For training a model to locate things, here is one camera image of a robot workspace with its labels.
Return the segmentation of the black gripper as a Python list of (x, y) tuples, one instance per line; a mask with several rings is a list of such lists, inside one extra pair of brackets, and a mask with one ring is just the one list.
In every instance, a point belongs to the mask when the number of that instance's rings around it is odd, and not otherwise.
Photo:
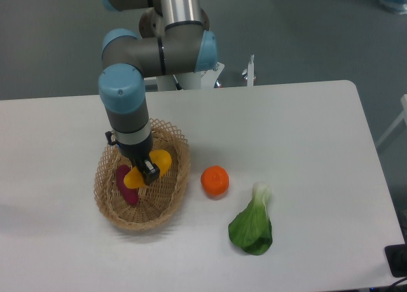
[(153, 148), (152, 134), (136, 144), (125, 144), (117, 139), (112, 140), (112, 136), (111, 131), (105, 133), (108, 145), (117, 146), (120, 153), (129, 159), (133, 166), (137, 167), (144, 184), (151, 184), (159, 178), (159, 168), (149, 157), (149, 153)]

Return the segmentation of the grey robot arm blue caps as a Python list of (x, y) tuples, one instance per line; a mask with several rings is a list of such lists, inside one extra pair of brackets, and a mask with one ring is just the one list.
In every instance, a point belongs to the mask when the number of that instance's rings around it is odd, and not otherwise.
[(113, 128), (108, 143), (149, 185), (161, 174), (150, 158), (153, 147), (144, 79), (176, 76), (215, 69), (217, 43), (204, 25), (199, 0), (102, 0), (113, 11), (152, 8), (163, 19), (163, 34), (140, 38), (127, 29), (115, 29), (103, 39), (102, 73), (98, 86), (101, 101)]

